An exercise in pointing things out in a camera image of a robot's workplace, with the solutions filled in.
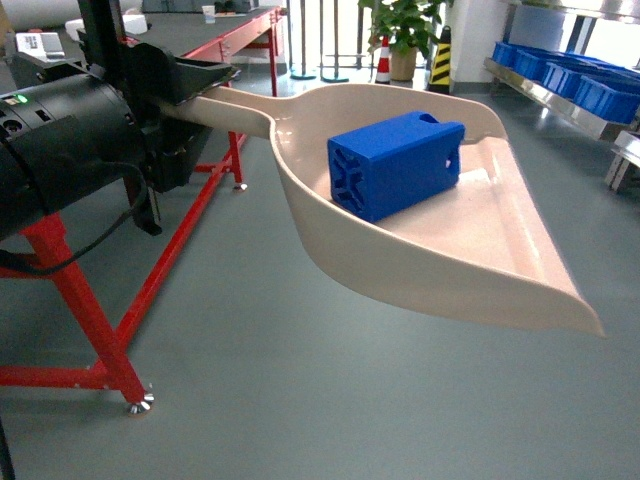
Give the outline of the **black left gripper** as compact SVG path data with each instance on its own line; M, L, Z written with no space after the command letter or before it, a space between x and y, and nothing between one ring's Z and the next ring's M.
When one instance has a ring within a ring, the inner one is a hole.
M228 83L240 70L224 62L175 58L164 47L106 30L84 29L80 42L90 70L101 75L123 95L141 130L144 158L135 165L144 174L145 181L128 177L125 188L129 202L140 203L134 208L135 225L157 235L161 227L153 213L148 190L165 193L186 185L211 129L168 119L150 101L165 99L167 94L173 93L174 105L184 103Z

